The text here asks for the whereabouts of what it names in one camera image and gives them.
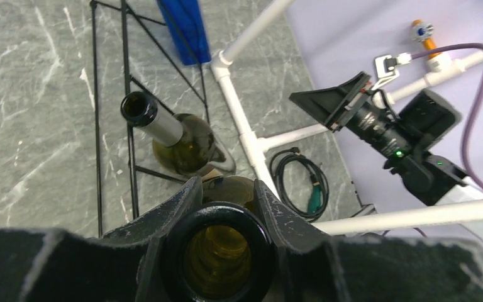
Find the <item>black ring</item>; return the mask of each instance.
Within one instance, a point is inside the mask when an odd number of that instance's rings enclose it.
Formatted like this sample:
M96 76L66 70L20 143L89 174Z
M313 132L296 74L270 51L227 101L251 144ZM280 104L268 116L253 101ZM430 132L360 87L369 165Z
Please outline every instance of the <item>black ring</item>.
M190 239L203 228L224 225L240 232L252 253L251 273L245 285L228 299L207 299L187 283L182 267L184 251ZM167 235L162 252L164 285L174 301L261 301L274 275L271 240L258 218L233 203L206 203L183 216Z

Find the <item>orange tube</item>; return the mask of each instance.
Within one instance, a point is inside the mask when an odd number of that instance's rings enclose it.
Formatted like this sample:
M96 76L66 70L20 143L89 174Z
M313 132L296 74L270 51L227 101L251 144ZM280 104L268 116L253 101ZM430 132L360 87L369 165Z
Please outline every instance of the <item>orange tube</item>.
M416 26L418 24L420 24L422 21L421 20L414 20L412 22L412 26ZM433 49L436 49L436 43L434 43L434 40L432 40L432 38L427 38L425 41L421 42L421 44L423 44L423 47L425 48L425 50L433 50ZM437 55L439 55L440 53L433 53L431 55L429 55L429 59L432 59L433 57L436 57Z

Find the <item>bottle neck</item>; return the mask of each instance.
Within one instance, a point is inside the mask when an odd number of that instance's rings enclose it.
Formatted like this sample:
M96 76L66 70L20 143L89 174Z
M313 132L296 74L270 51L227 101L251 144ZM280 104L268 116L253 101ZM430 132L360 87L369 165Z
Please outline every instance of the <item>bottle neck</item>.
M132 92L121 103L121 114L134 127L151 135L155 141L173 146L182 138L184 127L167 110L158 105L154 96Z

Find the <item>green glass bottle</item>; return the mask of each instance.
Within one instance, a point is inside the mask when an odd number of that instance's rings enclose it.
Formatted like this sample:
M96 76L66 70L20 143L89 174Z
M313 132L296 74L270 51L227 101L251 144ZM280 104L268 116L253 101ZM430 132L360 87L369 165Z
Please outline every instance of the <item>green glass bottle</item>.
M224 176L203 183L203 203L227 201L253 212L254 198L254 183L245 177ZM186 281L205 298L227 299L247 282L252 257L241 233L229 226L209 226L197 232L186 247Z
M209 179L232 174L236 164L210 126L195 115L172 116L155 96L131 92L121 102L127 122L153 137L153 153L167 170L178 175Z

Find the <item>teal plug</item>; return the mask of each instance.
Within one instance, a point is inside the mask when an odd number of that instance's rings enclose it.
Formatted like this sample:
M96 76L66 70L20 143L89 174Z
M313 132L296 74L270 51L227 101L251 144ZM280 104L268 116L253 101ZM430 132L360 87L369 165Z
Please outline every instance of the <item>teal plug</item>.
M318 184L314 185L314 189L312 190L312 195L310 196L310 200L308 201L308 213L313 214L319 210L321 207L321 187Z

